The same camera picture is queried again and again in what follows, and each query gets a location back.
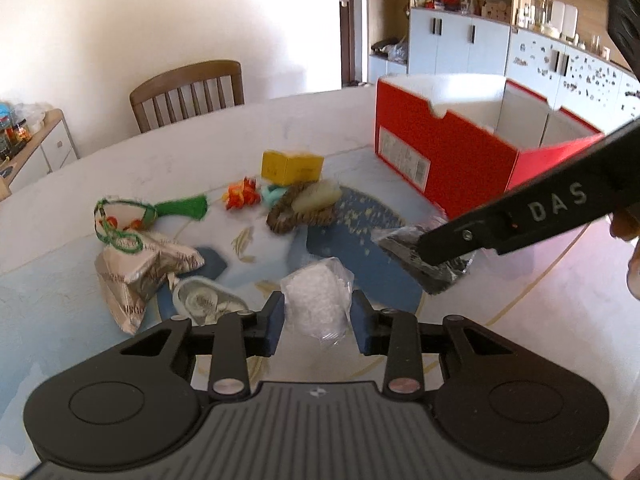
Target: plastic container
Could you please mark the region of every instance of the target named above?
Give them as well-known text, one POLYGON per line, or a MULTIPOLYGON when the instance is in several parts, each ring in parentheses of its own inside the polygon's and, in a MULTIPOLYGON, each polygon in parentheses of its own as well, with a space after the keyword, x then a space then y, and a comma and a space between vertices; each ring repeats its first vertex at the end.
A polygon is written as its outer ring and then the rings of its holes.
POLYGON ((18 141, 29 142, 31 140, 31 131, 29 130, 29 126, 27 125, 27 119, 21 120, 14 126, 14 132, 18 141))
POLYGON ((0 164, 12 159, 11 141, 5 133, 0 130, 0 164))
POLYGON ((37 134, 44 126, 44 112, 38 112, 36 114, 31 114, 26 117, 27 119, 27 127, 31 132, 31 135, 37 134))
POLYGON ((178 281, 174 307, 179 315, 190 317, 194 325, 215 323, 227 312, 250 310, 242 298, 203 276, 178 281))

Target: hand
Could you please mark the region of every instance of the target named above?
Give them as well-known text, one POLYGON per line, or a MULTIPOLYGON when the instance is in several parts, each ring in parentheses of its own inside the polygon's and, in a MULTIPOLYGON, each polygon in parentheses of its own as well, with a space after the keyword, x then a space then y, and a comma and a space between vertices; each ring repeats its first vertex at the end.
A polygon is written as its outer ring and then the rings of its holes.
MULTIPOLYGON (((614 238, 622 238, 629 242, 640 235, 640 222, 625 210, 616 211, 609 232, 614 238)), ((636 250, 629 260, 626 286, 631 294, 640 300, 640 243, 636 244, 636 250)))

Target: door handle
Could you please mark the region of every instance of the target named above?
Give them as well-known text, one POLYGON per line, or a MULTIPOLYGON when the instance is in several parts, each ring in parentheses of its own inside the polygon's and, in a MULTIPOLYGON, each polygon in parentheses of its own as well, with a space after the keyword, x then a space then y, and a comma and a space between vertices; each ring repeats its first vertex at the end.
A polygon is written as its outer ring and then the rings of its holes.
POLYGON ((569 58, 568 54, 565 54, 566 59, 564 60, 564 70, 562 70, 562 77, 566 77, 566 73, 569 70, 569 58))
POLYGON ((556 73, 558 73, 558 65, 559 64, 560 64, 560 51, 558 50, 558 55, 556 56, 556 64, 554 65, 554 72, 556 72, 556 73))

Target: door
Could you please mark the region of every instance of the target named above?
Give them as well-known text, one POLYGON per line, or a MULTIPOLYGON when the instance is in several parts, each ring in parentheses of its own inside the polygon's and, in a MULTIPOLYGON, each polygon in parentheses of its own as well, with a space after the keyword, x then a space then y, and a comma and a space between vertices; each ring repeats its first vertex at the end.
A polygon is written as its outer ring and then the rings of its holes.
POLYGON ((558 72, 561 79, 556 108, 566 108, 605 133, 614 130, 622 70, 568 46, 558 72))
POLYGON ((469 62, 471 18, 439 13, 436 74, 463 74, 469 62))
POLYGON ((559 65, 564 43, 535 32, 511 33, 507 77, 546 98, 551 107, 560 85, 559 65))
POLYGON ((614 107, 614 129, 640 117, 640 82, 626 72, 620 78, 620 90, 614 107))
POLYGON ((340 61, 342 86, 355 84, 355 16, 353 0, 338 0, 340 5, 340 61))
POLYGON ((504 75, 511 27, 506 23, 472 18, 471 46, 466 71, 470 74, 504 75))
POLYGON ((411 9, 409 18, 409 74, 435 74, 440 12, 411 9))
POLYGON ((369 56, 369 77, 367 82, 375 85, 378 79, 386 75, 386 59, 380 56, 369 56))
POLYGON ((60 121, 46 139, 42 141, 42 151, 52 171, 59 170, 71 149, 71 141, 66 134, 66 128, 60 121))
POLYGON ((66 168, 69 164, 75 162, 76 160, 78 160, 78 158, 76 157, 76 152, 74 150, 71 150, 69 152, 69 154, 66 156, 65 161, 62 163, 62 168, 66 168))
POLYGON ((15 176, 9 189, 12 193, 21 190, 23 187, 33 184, 49 173, 49 165, 44 158, 42 149, 37 148, 28 158, 20 172, 15 176))

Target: red cardboard box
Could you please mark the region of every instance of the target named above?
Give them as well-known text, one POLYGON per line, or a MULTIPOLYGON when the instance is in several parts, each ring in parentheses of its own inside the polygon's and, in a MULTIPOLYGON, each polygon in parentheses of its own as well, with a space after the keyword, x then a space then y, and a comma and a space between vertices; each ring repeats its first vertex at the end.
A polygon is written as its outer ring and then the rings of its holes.
POLYGON ((376 153, 453 219, 559 164, 602 133, 501 76, 378 81, 376 153))

